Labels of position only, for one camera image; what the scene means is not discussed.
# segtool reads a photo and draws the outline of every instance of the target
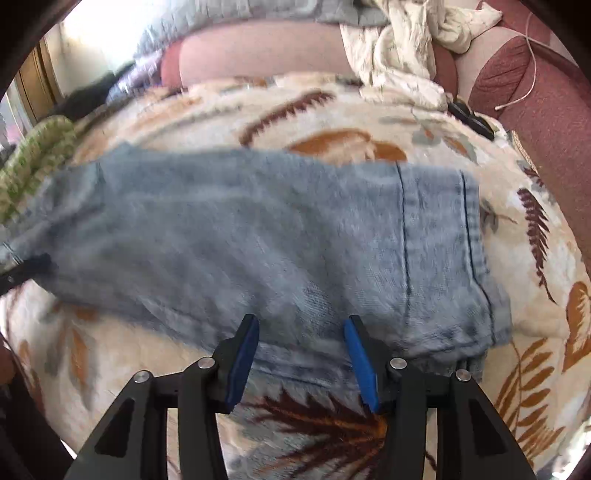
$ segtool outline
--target fern leaf print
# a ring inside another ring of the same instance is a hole
[[[535,272],[540,279],[539,287],[544,287],[548,299],[556,304],[548,289],[548,282],[544,275],[544,262],[546,261],[546,250],[548,248],[547,234],[550,231],[546,223],[548,217],[544,209],[528,189],[519,189],[517,195],[525,208],[525,220],[527,220],[527,236],[530,239],[531,253],[535,260]]]
[[[336,96],[332,93],[322,92],[321,90],[312,90],[307,92],[296,100],[284,103],[261,119],[250,124],[240,136],[240,145],[250,147],[254,138],[260,134],[266,127],[277,123],[281,119],[288,118],[290,115],[296,115],[298,112],[305,112],[310,108],[324,105]]]
[[[296,479],[306,478],[316,468],[325,468],[326,479],[353,480],[358,475],[375,479],[388,430],[386,419],[371,413],[360,397],[357,411],[330,394],[329,403],[331,407],[311,394],[305,403],[299,403],[282,389],[277,400],[266,395],[246,405],[259,411],[254,423],[271,421],[278,424],[279,432],[310,438],[300,448],[277,457],[264,467],[266,471],[287,469],[282,478]],[[426,451],[425,459],[436,471],[436,460]]]

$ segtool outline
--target brown leaf print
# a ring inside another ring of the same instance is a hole
[[[496,402],[495,402],[495,408],[497,410],[499,410],[499,407],[501,406],[501,400],[504,398],[505,393],[507,392],[509,387],[512,385],[512,382],[513,382],[515,376],[517,375],[517,369],[518,369],[518,365],[516,365],[515,368],[511,371],[511,373],[507,376],[507,378],[503,382],[501,390],[499,390],[499,396],[496,398]]]
[[[310,443],[301,449],[280,456],[264,469],[291,468],[286,478],[297,478],[327,464],[332,468],[325,478],[352,480],[363,471],[375,478],[378,453],[384,444],[387,423],[369,411],[359,398],[362,413],[347,407],[329,394],[332,407],[326,407],[308,394],[305,404],[294,400],[285,389],[278,400],[269,396],[246,406],[262,410],[253,422],[274,421],[279,432],[307,435]],[[430,465],[435,461],[428,459]]]
[[[507,411],[509,410],[511,403],[513,402],[513,399],[515,398],[515,394],[517,393],[518,384],[519,384],[519,382],[517,380],[515,380],[515,382],[513,383],[513,386],[509,390],[509,393],[507,394],[507,396],[503,400],[503,403],[501,404],[501,408],[499,409],[499,415],[501,417],[504,417],[505,414],[507,413]]]
[[[45,415],[45,405],[43,403],[43,392],[41,390],[41,383],[39,382],[39,377],[37,376],[37,373],[34,370],[31,370],[31,379],[33,381],[30,391],[31,397],[35,401],[35,406],[37,407],[37,410],[39,410],[41,413]]]
[[[82,390],[88,381],[88,348],[77,329],[72,329],[72,349],[70,351],[70,372],[77,379]]]
[[[517,442],[523,443],[528,438],[530,438],[534,433],[541,430],[542,427],[544,427],[546,420],[548,420],[548,417],[543,417],[543,418],[539,419],[538,421],[536,421],[530,428],[528,428],[522,435],[520,435],[520,437],[517,439]]]
[[[531,379],[521,387],[525,391],[533,390],[539,387],[554,371],[554,367],[547,367],[536,373]]]
[[[541,188],[544,187],[544,180],[540,177],[540,175],[531,167],[522,168],[523,173],[525,173],[534,183]]]
[[[127,133],[139,132],[140,130],[162,124],[173,117],[180,116],[185,110],[194,107],[202,102],[200,97],[178,96],[179,92],[171,92],[169,96],[162,99],[160,103],[152,105],[138,115],[137,120]]]
[[[93,322],[98,317],[96,310],[88,307],[74,307],[74,315],[84,322]]]
[[[322,106],[335,98],[334,94],[322,92],[321,90],[307,92],[296,100],[279,106],[258,121],[248,125],[239,138],[240,145],[250,147],[255,136],[260,134],[266,127],[281,119],[288,118],[290,115],[295,116],[298,112],[305,112],[310,108]]]
[[[560,427],[559,429],[550,432],[550,434],[540,444],[540,453],[546,450],[548,447],[550,447],[550,445],[552,445],[556,441],[558,435],[560,435],[563,432],[564,428],[565,427]]]
[[[517,425],[519,427],[530,426],[533,422],[535,422],[539,418],[540,415],[542,415],[546,411],[547,408],[548,408],[548,405],[544,405],[544,406],[538,408],[537,410],[534,410],[526,418],[517,422]]]
[[[317,157],[326,163],[343,165],[368,160],[405,161],[406,155],[395,144],[375,141],[358,128],[324,130],[287,147],[287,150]]]
[[[454,152],[459,153],[460,155],[462,155],[466,158],[470,158],[468,156],[468,150],[466,150],[466,147],[464,147],[464,145],[462,145],[462,143],[460,141],[458,141],[452,137],[443,137],[443,141]]]
[[[544,275],[544,262],[546,261],[546,249],[548,248],[548,239],[546,234],[550,231],[546,222],[548,217],[544,209],[528,189],[519,189],[517,195],[521,204],[525,207],[525,220],[527,220],[527,236],[530,239],[531,253],[535,260],[536,274],[540,278],[539,287],[544,287],[548,299],[556,304],[548,289],[548,282]]]
[[[540,403],[543,399],[545,399],[548,394],[550,393],[549,388],[545,388],[540,390],[539,392],[532,393],[529,397],[523,400],[519,406],[523,408],[530,408],[535,407],[538,403]]]
[[[523,453],[526,457],[529,457],[536,448],[537,443],[543,434],[543,431],[544,429],[537,431],[534,435],[528,438],[527,441],[521,446],[521,450],[523,450]]]
[[[547,341],[547,338],[542,338],[532,342],[523,354],[519,353],[514,343],[511,344],[517,356],[517,364],[507,375],[495,401],[495,408],[517,439],[531,465],[534,458],[550,447],[563,430],[554,431],[547,428],[547,417],[542,415],[548,409],[548,404],[541,403],[550,394],[550,389],[537,390],[554,372],[554,367],[544,366],[551,358],[552,352],[540,351]],[[526,408],[535,410],[523,417],[522,411]],[[551,436],[554,436],[554,440],[541,448]]]
[[[396,145],[388,142],[374,142],[374,158],[371,160],[406,161],[406,154]]]
[[[23,340],[18,345],[17,356],[19,357],[23,367],[31,368],[31,349],[29,348],[29,342]]]
[[[591,353],[591,298],[583,282],[576,282],[570,289],[566,321],[570,334],[564,349],[563,372]]]
[[[541,364],[543,364],[546,360],[548,360],[548,358],[550,358],[551,356],[552,356],[552,352],[538,353],[535,357],[533,357],[531,359],[531,362],[525,366],[522,373],[523,374],[530,373],[531,371],[538,368]]]
[[[27,389],[29,390],[29,394],[31,398],[35,401],[35,405],[39,409],[41,413],[45,412],[45,408],[43,406],[43,395],[41,393],[41,384],[39,382],[39,376],[35,369],[33,368],[33,364],[31,362],[31,348],[29,346],[29,342],[23,340],[17,349],[17,357],[21,362],[21,366],[24,370],[25,374],[25,384],[27,385]]]
[[[529,357],[531,357],[534,353],[536,353],[541,347],[543,347],[546,342],[548,341],[547,338],[541,338],[540,340],[536,340],[534,343],[532,343],[526,350],[525,352],[523,352],[523,355],[521,355],[521,361],[523,362],[524,360],[528,359]]]
[[[499,220],[507,220],[514,225],[517,224],[513,218],[501,213],[496,213],[491,203],[486,199],[482,199],[480,201],[480,228],[482,231],[484,232],[486,226],[490,225],[492,232],[496,233],[499,229]]]

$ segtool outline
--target gray fabric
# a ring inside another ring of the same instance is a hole
[[[379,8],[355,5],[355,0],[164,0],[139,41],[137,56],[146,55],[199,30],[249,18],[314,20],[357,27],[389,25]]]
[[[342,331],[352,313],[437,372],[510,336],[478,186],[456,170],[124,145],[46,182],[3,237],[5,254],[51,255],[54,271],[36,280],[62,299],[209,350],[254,313],[254,368],[322,386],[355,384]]]

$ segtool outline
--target leaf pattern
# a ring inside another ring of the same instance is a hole
[[[313,439],[301,449],[280,456],[265,469],[290,468],[288,478],[305,478],[311,470],[331,464],[325,478],[352,480],[364,471],[367,471],[367,479],[375,478],[378,453],[387,431],[386,420],[371,413],[361,397],[361,413],[331,394],[329,400],[332,407],[324,406],[308,394],[305,404],[300,404],[282,388],[277,400],[265,396],[257,403],[246,405],[263,411],[253,419],[254,423],[274,421],[280,424],[280,432],[303,434]],[[433,457],[426,458],[436,470]]]
[[[70,335],[70,379],[80,392],[82,403],[90,410],[92,406],[93,380],[95,366],[92,350],[88,346],[89,337],[76,327],[71,328]]]
[[[576,282],[570,289],[566,321],[570,334],[565,345],[563,372],[591,353],[591,298],[583,282]]]
[[[434,147],[441,143],[441,137],[435,135],[430,129],[422,127],[413,133],[413,145]]]
[[[548,417],[543,416],[548,404],[542,402],[547,399],[551,390],[541,387],[554,372],[554,367],[543,367],[552,357],[552,351],[540,351],[547,342],[547,338],[538,339],[522,354],[519,354],[514,343],[511,344],[517,356],[517,363],[507,375],[495,401],[495,408],[517,439],[530,465],[533,465],[534,458],[552,445],[564,430],[563,427],[550,430],[546,425]],[[522,411],[529,408],[534,410],[523,416]],[[544,447],[543,445],[550,440],[551,442]]]
[[[539,416],[542,415],[546,411],[547,408],[548,408],[548,405],[541,406],[537,410],[534,410],[532,413],[530,413],[526,418],[517,422],[517,425],[519,427],[528,427],[533,422],[535,422],[539,418]]]
[[[335,98],[336,96],[334,94],[322,92],[321,90],[307,92],[298,99],[279,106],[275,110],[262,117],[260,120],[246,127],[240,136],[240,145],[243,147],[250,147],[255,136],[260,134],[266,127],[278,122],[283,118],[288,118],[290,115],[297,115],[298,112],[305,112],[310,108],[324,105]]]
[[[64,360],[72,385],[80,393],[83,405],[90,410],[96,377],[94,340],[85,333],[85,324],[99,321],[95,309],[57,302],[46,322],[62,322],[56,340],[46,352],[45,373],[56,377]]]
[[[474,146],[467,140],[467,138],[452,138],[446,135],[443,137],[443,142],[455,153],[460,154],[462,157],[466,157],[472,163],[478,165]]]
[[[535,271],[540,278],[539,287],[546,289],[548,299],[556,304],[548,289],[548,282],[544,275],[544,262],[546,260],[546,250],[548,248],[548,239],[546,234],[550,231],[546,222],[548,217],[544,209],[528,189],[519,189],[517,195],[525,207],[525,220],[527,220],[527,236],[530,239],[531,253],[535,260]]]
[[[482,231],[486,230],[486,226],[489,225],[493,233],[499,229],[499,219],[507,220],[514,225],[517,225],[517,222],[513,220],[513,218],[508,217],[507,215],[502,215],[500,213],[496,213],[493,209],[491,203],[487,199],[482,199],[480,201],[480,228]]]
[[[327,163],[343,165],[368,160],[405,161],[406,155],[397,145],[379,142],[358,128],[325,130],[287,147],[287,150],[321,158]]]
[[[519,145],[519,152],[522,155],[527,155],[527,153],[525,152],[525,150],[523,150],[523,147],[521,145]],[[542,180],[542,177],[540,177],[540,174],[538,173],[538,170],[534,167],[533,163],[530,162],[531,159],[529,159],[529,161],[518,160],[517,166],[531,180],[531,189],[535,192],[545,194],[548,201],[552,205],[555,204],[556,198],[554,198],[554,195],[552,195],[551,191],[548,190],[546,184],[544,183],[544,180]]]
[[[18,345],[17,357],[21,361],[23,370],[25,371],[25,383],[29,390],[31,398],[35,401],[37,409],[41,413],[45,413],[45,406],[43,404],[43,392],[41,390],[41,382],[39,382],[39,376],[33,368],[31,348],[29,342],[23,340]]]

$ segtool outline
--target orange leaf print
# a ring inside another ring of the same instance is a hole
[[[276,124],[279,120],[295,116],[299,112],[305,112],[309,109],[322,106],[335,98],[336,96],[333,93],[312,90],[291,102],[284,103],[256,122],[248,125],[239,138],[240,145],[248,148],[252,145],[254,138],[263,132],[265,128]]]
[[[92,322],[98,317],[96,310],[88,307],[75,307],[74,314],[84,322]]]
[[[540,452],[543,452],[544,450],[546,450],[548,447],[550,447],[558,438],[558,435],[560,435],[564,430],[564,427],[560,427],[559,429],[555,430],[552,432],[552,434],[546,438],[546,440],[544,441],[544,443],[542,443],[540,445]]]
[[[519,412],[519,408],[515,408],[513,410],[513,412],[511,413],[511,415],[509,415],[509,418],[507,419],[507,421],[505,422],[505,424],[511,428],[511,425],[513,424],[513,421],[515,420],[516,416],[517,416],[517,412]]]
[[[405,161],[407,159],[397,145],[375,141],[369,133],[358,128],[324,130],[291,144],[287,150],[309,157],[318,157],[334,165],[367,160]]]
[[[590,310],[591,299],[587,285],[580,281],[576,282],[570,290],[569,302],[566,305],[566,321],[569,324],[570,335],[564,349],[563,372],[591,353]],[[584,335],[586,336],[583,339],[581,330],[585,324]]]
[[[548,249],[548,217],[544,208],[540,205],[535,196],[528,189],[517,190],[517,195],[525,208],[525,220],[527,221],[527,237],[530,240],[531,254],[535,260],[535,270],[540,281],[539,287],[544,287],[548,299],[556,304],[548,289],[548,282],[544,274],[544,263]]]
[[[463,157],[470,158],[470,155],[468,155],[468,150],[466,150],[466,147],[464,147],[460,141],[452,137],[443,137],[443,141],[454,152],[459,153]]]
[[[31,397],[35,401],[35,405],[37,406],[37,410],[41,413],[45,414],[45,405],[43,404],[43,392],[41,391],[41,383],[39,382],[39,377],[34,370],[31,370],[31,378],[33,379],[33,384],[31,386]]]
[[[541,364],[543,364],[546,360],[548,360],[548,358],[550,358],[551,356],[552,356],[552,352],[538,353],[535,357],[533,357],[531,359],[531,362],[525,366],[525,368],[523,369],[521,374],[525,375],[525,374],[531,372],[532,370],[535,370]]]
[[[80,382],[80,386],[84,390],[88,380],[88,348],[82,339],[82,335],[75,328],[72,329],[70,371],[78,382]]]
[[[523,355],[521,355],[521,361],[527,360],[531,357],[540,347],[544,346],[547,341],[547,338],[541,338],[532,343],[527,350],[523,352]]]
[[[545,410],[548,408],[548,405],[544,405],[543,407],[538,408],[537,410],[534,410],[532,413],[530,413],[526,418],[524,418],[523,420],[520,420],[517,425],[519,427],[528,427],[531,424],[533,424],[533,422],[535,422],[540,415],[542,415]]]
[[[507,392],[507,390],[511,386],[511,382],[513,382],[515,375],[517,375],[517,368],[518,368],[518,366],[516,365],[515,368],[513,369],[513,371],[505,379],[505,382],[503,383],[503,385],[501,387],[501,390],[499,392],[499,396],[496,398],[496,402],[495,402],[495,408],[497,410],[499,410],[499,407],[501,406],[501,401],[503,400],[505,393]]]
[[[517,439],[518,442],[524,442],[528,438],[530,438],[534,433],[544,427],[546,420],[548,417],[543,417],[537,420],[530,428],[528,428],[520,437]]]
[[[365,145],[371,141],[371,135],[358,128],[342,128],[324,130],[300,142],[291,144],[287,150],[308,157],[323,157],[339,147],[354,147],[354,144]]]
[[[540,370],[536,373],[531,379],[521,387],[523,391],[533,390],[536,387],[539,387],[554,371],[554,367],[546,367],[543,370]]]
[[[538,432],[536,432],[535,434],[533,434],[530,438],[527,439],[527,442],[525,442],[523,444],[523,446],[521,447],[521,450],[523,450],[523,453],[526,456],[529,456],[531,452],[533,452],[533,450],[535,449],[538,440],[540,438],[541,435],[543,435],[544,433],[544,429],[539,430]]]
[[[511,402],[515,398],[515,394],[517,393],[517,384],[518,384],[518,381],[515,380],[515,382],[513,383],[513,386],[509,389],[509,393],[507,394],[507,396],[503,400],[503,403],[501,404],[501,408],[499,409],[499,415],[502,418],[505,418],[505,414],[509,410],[509,407],[511,406]]]
[[[20,345],[18,346],[18,353],[17,353],[21,363],[24,367],[30,368],[31,367],[31,350],[29,348],[29,342],[23,340]]]
[[[406,161],[406,154],[396,145],[388,142],[374,142],[376,160]]]
[[[538,403],[545,399],[549,393],[549,388],[545,388],[543,390],[532,393],[529,397],[522,401],[519,406],[523,408],[535,407]]]

